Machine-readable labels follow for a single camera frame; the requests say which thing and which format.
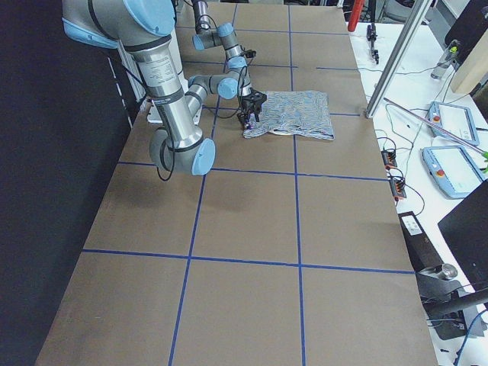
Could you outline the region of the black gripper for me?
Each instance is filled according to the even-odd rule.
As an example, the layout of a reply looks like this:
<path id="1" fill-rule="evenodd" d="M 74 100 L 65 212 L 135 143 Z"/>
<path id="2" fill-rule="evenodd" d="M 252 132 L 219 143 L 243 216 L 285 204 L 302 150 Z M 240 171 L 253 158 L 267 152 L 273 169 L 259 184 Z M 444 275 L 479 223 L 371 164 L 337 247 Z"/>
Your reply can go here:
<path id="1" fill-rule="evenodd" d="M 241 112 L 237 117 L 242 125 L 259 122 L 259 115 L 262 105 L 267 101 L 267 95 L 260 91 L 251 91 L 248 95 L 240 98 Z"/>

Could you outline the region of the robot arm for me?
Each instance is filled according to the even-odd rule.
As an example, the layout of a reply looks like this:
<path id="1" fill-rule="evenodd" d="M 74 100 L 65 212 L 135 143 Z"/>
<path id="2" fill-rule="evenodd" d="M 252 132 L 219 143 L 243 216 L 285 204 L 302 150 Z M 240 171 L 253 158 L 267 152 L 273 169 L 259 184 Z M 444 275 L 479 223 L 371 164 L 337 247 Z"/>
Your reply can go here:
<path id="1" fill-rule="evenodd" d="M 231 23 L 217 25 L 208 14 L 206 1 L 192 1 L 194 12 L 195 35 L 192 42 L 196 50 L 202 51 L 214 47 L 224 49 L 226 63 L 230 69 L 247 66 L 247 59 L 253 60 L 256 51 L 246 49 L 237 39 L 236 32 Z"/>
<path id="2" fill-rule="evenodd" d="M 228 70 L 219 75 L 195 75 L 182 86 L 170 51 L 175 28 L 171 1 L 64 1 L 66 35 L 80 43 L 105 49 L 119 44 L 134 58 L 163 125 L 149 144 L 158 169 L 206 175 L 212 168 L 216 147 L 194 122 L 208 95 L 237 98 L 237 117 L 243 127 L 258 119 L 266 94 L 252 87 L 247 58 L 255 55 L 237 40 L 233 25 L 210 24 L 205 1 L 194 1 L 196 50 L 223 47 Z"/>

